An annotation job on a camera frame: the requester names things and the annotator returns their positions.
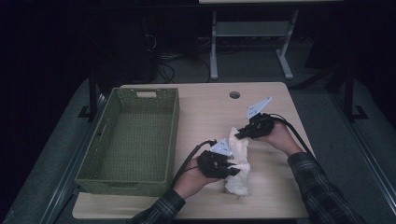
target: hand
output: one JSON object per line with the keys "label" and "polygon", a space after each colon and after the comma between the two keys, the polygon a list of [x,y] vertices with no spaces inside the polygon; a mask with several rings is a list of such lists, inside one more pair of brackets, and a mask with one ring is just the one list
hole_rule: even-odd
{"label": "hand", "polygon": [[275,122],[275,127],[270,134],[253,140],[267,142],[288,156],[303,151],[291,137],[286,125],[278,121]]}
{"label": "hand", "polygon": [[216,178],[207,178],[202,174],[198,166],[196,158],[192,159],[186,167],[190,169],[184,172],[174,186],[175,192],[178,193],[183,199],[198,193],[205,185],[218,181]]}

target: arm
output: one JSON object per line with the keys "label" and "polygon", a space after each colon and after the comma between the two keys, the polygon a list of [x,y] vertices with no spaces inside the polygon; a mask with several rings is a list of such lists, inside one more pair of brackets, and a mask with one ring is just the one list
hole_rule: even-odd
{"label": "arm", "polygon": [[218,181],[215,178],[205,177],[197,165],[197,160],[192,159],[186,167],[187,171],[180,176],[173,189],[166,191],[154,205],[128,220],[128,223],[163,224],[172,222],[186,203],[187,198],[198,193],[205,185]]}
{"label": "arm", "polygon": [[315,159],[295,143],[285,125],[276,123],[269,135],[255,140],[268,142],[288,155],[288,163],[313,223],[365,223],[338,188],[330,183]]}

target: hole in table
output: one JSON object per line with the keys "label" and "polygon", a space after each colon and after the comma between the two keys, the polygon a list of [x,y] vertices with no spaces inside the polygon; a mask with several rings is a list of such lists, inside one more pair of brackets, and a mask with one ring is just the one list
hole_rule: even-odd
{"label": "hole in table", "polygon": [[230,92],[230,97],[233,99],[238,99],[239,97],[241,97],[241,94],[237,91],[232,91]]}

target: wicker basket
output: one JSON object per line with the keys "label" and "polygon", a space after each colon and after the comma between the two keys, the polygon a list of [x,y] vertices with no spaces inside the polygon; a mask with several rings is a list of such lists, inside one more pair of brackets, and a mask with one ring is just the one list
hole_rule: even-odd
{"label": "wicker basket", "polygon": [[76,182],[89,193],[161,196],[173,178],[177,89],[113,89]]}

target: tabletop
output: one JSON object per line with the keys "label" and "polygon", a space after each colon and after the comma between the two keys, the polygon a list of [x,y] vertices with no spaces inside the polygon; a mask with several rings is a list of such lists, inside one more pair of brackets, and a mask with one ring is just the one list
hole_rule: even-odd
{"label": "tabletop", "polygon": [[[275,113],[291,123],[311,147],[289,91],[284,83],[153,84],[128,88],[178,88],[179,124],[175,171],[190,152],[206,140],[228,138],[231,128],[248,124],[248,106],[267,98],[264,113]],[[240,97],[230,97],[231,92]],[[208,148],[202,148],[197,154]],[[249,194],[243,198],[224,192],[220,180],[187,199],[177,218],[305,218],[297,183],[287,156],[269,144],[249,140],[247,160]],[[95,195],[80,193],[73,210],[75,218],[130,218],[149,208],[155,197]]]}

